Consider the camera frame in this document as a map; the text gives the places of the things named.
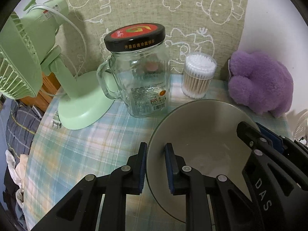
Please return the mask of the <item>green rimmed bowl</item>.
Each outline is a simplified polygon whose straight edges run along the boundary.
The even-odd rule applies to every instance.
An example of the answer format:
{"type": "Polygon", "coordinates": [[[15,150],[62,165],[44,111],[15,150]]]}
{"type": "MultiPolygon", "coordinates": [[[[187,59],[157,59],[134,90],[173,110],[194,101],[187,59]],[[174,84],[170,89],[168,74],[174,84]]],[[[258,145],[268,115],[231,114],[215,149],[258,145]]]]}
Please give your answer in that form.
{"type": "Polygon", "coordinates": [[[185,197],[170,193],[164,146],[171,143],[174,153],[201,174],[226,175],[248,197],[242,170],[251,149],[237,137],[238,123],[257,124],[246,112],[226,102],[198,100],[172,111],[154,131],[147,154],[147,181],[161,208],[184,222],[185,197]]]}

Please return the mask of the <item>white small fan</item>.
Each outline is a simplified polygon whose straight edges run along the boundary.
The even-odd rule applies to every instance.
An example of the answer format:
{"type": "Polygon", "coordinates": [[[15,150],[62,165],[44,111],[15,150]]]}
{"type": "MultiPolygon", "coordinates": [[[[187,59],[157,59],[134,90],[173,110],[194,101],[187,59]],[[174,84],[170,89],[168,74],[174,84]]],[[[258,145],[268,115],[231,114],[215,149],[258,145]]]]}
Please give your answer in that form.
{"type": "Polygon", "coordinates": [[[306,110],[300,116],[298,123],[295,127],[295,130],[293,132],[293,140],[296,140],[296,141],[305,140],[306,146],[307,146],[307,117],[308,117],[308,112],[306,110]]]}

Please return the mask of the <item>purple plush toy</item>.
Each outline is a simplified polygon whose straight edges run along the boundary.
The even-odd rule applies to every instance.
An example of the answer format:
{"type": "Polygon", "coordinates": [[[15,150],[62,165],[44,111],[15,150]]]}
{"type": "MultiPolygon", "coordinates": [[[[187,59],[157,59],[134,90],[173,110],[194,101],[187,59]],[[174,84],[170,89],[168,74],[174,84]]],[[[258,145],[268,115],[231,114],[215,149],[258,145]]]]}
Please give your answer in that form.
{"type": "Polygon", "coordinates": [[[238,104],[275,118],[291,108],[293,78],[281,62],[263,52],[235,51],[229,60],[228,89],[238,104]]]}

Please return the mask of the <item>white crumpled cloth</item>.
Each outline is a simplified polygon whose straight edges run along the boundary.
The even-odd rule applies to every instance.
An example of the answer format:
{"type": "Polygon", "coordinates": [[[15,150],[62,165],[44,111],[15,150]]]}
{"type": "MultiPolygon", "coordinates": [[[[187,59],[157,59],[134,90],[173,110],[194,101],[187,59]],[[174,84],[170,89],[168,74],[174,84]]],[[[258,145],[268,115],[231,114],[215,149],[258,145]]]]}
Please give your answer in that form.
{"type": "Polygon", "coordinates": [[[26,167],[28,163],[28,155],[21,154],[19,163],[16,164],[14,156],[11,154],[9,150],[5,151],[6,162],[8,165],[9,174],[13,180],[13,182],[19,187],[16,191],[16,200],[21,209],[24,207],[24,184],[26,177],[26,167]]]}

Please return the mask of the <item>grey plaid pillow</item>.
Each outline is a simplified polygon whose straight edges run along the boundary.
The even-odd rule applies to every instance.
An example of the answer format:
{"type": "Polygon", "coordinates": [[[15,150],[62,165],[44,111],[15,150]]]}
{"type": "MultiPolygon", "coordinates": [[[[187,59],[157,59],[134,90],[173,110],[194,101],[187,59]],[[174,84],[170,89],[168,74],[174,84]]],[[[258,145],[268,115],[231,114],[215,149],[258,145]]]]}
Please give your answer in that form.
{"type": "Polygon", "coordinates": [[[36,106],[30,107],[15,100],[11,102],[5,138],[7,148],[16,163],[19,163],[21,155],[29,155],[43,115],[44,112],[36,106]]]}

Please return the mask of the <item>cotton swab container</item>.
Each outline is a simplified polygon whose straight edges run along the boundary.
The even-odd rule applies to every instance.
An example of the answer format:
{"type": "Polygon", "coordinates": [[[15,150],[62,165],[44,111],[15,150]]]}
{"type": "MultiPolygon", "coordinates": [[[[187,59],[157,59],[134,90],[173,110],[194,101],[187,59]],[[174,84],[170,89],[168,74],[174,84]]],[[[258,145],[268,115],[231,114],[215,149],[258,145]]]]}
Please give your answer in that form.
{"type": "Polygon", "coordinates": [[[201,52],[189,53],[183,69],[183,93],[189,98],[203,98],[215,75],[216,68],[217,63],[210,55],[201,52]]]}

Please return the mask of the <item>wooden bed headboard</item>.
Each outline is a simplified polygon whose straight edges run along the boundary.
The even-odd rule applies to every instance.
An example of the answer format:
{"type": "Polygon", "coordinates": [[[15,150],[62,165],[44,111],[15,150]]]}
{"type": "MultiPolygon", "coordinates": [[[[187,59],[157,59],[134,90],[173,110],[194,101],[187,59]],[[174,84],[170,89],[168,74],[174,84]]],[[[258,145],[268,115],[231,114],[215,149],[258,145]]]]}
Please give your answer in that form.
{"type": "Polygon", "coordinates": [[[45,112],[53,98],[52,96],[48,95],[48,93],[56,94],[61,85],[55,77],[54,73],[51,73],[49,76],[42,74],[42,77],[43,85],[37,96],[35,98],[28,96],[20,99],[20,101],[28,106],[37,106],[39,109],[45,112]]]}

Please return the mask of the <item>glass jar with black lid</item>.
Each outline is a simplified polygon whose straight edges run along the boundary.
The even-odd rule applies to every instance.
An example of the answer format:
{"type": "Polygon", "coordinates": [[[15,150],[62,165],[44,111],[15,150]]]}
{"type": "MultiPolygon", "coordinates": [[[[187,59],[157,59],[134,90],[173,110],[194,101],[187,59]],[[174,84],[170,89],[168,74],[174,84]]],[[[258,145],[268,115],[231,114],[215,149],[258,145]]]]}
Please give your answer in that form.
{"type": "Polygon", "coordinates": [[[165,27],[136,23],[104,37],[111,53],[97,69],[97,79],[112,100],[121,99],[133,117],[166,112],[170,98],[170,59],[165,27]]]}

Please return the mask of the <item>green desk fan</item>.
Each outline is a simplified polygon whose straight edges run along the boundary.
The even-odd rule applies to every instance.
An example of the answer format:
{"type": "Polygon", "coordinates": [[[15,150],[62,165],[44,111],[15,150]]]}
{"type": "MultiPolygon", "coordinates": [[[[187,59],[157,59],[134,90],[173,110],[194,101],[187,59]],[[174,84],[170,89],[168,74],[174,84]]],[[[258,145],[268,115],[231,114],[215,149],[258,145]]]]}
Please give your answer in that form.
{"type": "Polygon", "coordinates": [[[12,12],[1,29],[1,93],[14,100],[35,98],[43,76],[54,74],[64,94],[59,97],[57,123],[70,130],[90,126],[112,106],[103,93],[96,71],[81,76],[64,64],[56,35],[68,19],[66,0],[49,0],[40,5],[32,0],[19,18],[12,12]]]}

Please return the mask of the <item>green cartoon wall cloth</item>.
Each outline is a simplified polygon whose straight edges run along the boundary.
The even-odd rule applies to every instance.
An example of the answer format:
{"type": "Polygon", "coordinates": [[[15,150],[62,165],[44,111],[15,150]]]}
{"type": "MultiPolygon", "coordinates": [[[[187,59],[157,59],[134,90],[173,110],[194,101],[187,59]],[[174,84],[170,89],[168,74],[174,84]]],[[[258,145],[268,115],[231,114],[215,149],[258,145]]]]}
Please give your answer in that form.
{"type": "Polygon", "coordinates": [[[71,71],[95,70],[109,56],[104,37],[134,23],[160,23],[171,70],[180,73],[190,52],[212,56],[215,78],[227,78],[227,60],[237,50],[247,0],[66,0],[71,23],[61,26],[57,44],[71,71]]]}

